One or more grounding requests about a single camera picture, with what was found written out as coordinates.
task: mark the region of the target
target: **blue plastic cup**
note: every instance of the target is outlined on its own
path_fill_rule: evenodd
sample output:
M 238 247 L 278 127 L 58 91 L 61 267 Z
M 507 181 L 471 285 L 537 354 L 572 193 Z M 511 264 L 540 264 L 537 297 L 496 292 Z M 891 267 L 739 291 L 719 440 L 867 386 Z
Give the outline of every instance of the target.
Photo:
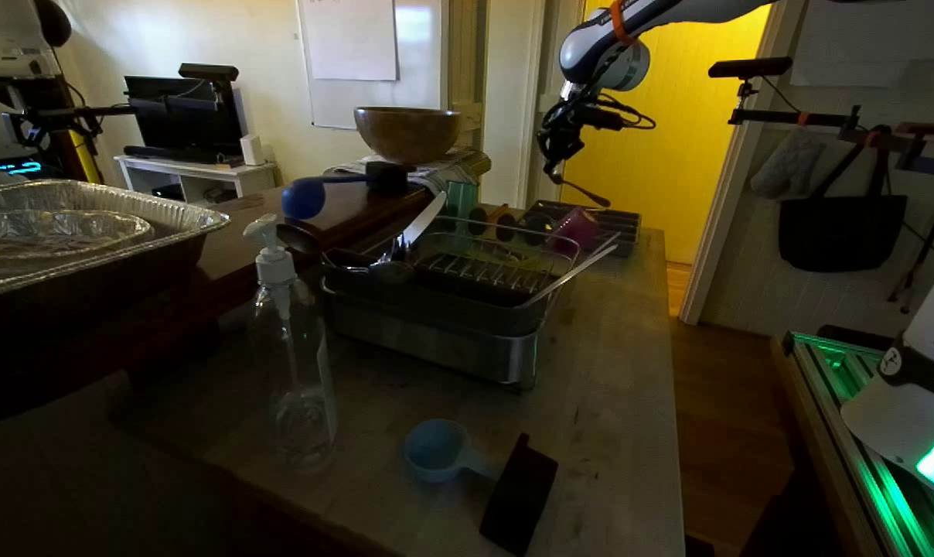
M 446 417 L 409 430 L 404 464 L 420 483 L 451 483 L 461 469 L 492 477 L 492 468 L 467 447 L 467 432 Z

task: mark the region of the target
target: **utensil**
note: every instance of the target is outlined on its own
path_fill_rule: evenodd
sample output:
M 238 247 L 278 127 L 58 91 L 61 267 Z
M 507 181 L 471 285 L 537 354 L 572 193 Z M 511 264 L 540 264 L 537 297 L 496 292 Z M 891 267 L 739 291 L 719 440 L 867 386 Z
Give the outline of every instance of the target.
M 580 264 L 576 264 L 570 272 L 564 272 L 556 280 L 544 285 L 536 297 L 529 297 L 525 303 L 537 303 L 544 297 L 551 297 L 553 291 L 561 291 L 567 280 L 572 280 L 576 276 L 580 276 L 586 267 L 595 267 L 597 259 L 608 256 L 618 247 L 618 236 L 608 236 L 605 240 L 599 240 Z
M 348 256 L 335 253 L 335 249 L 323 253 L 323 259 L 347 269 L 347 272 L 354 272 L 354 276 L 374 276 L 374 279 L 383 279 L 383 280 L 404 280 L 410 276 L 410 269 L 404 267 L 404 253 L 429 228 L 429 221 L 439 216 L 442 203 L 446 203 L 446 193 L 435 192 L 433 201 L 370 264 L 351 264 Z
M 556 185 L 567 185 L 567 189 L 580 192 L 585 199 L 591 199 L 591 201 L 599 203 L 599 207 L 612 207 L 608 199 L 603 199 L 603 193 L 597 193 L 597 192 L 591 192 L 591 189 L 585 189 L 585 185 L 578 185 L 578 181 L 570 181 L 564 174 L 553 174 L 551 180 L 553 180 Z

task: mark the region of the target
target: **countertop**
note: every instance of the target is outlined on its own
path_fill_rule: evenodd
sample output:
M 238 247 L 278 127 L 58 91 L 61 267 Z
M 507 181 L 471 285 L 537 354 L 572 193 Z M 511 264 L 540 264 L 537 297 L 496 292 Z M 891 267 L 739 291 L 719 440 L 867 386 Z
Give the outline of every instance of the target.
M 214 350 L 137 389 L 115 423 L 351 553 L 501 553 L 480 534 L 492 483 L 420 484 L 402 440 L 451 417 L 499 461 L 529 432 L 561 464 L 529 553 L 682 553 L 662 231 L 643 228 L 635 256 L 603 259 L 553 303 L 533 391 L 331 338 L 339 430 L 312 477 L 263 445 L 266 361 L 238 317 Z

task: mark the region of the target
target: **whiteboard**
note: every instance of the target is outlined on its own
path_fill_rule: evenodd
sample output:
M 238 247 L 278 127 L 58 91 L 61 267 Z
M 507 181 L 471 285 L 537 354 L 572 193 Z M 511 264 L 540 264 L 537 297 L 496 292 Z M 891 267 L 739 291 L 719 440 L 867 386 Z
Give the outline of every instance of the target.
M 312 79 L 395 79 L 395 0 L 300 0 Z
M 398 79 L 315 79 L 308 70 L 312 127 L 351 131 L 354 106 L 446 108 L 446 14 L 446 0 L 395 0 Z

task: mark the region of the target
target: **dish rack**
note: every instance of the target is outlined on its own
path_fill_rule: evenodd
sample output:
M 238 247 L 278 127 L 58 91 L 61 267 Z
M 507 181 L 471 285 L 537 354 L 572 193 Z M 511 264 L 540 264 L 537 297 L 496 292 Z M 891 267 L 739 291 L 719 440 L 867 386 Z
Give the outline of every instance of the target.
M 511 389 L 533 389 L 553 292 L 580 247 L 544 228 L 439 216 L 409 253 L 398 285 L 329 267 L 329 323 Z

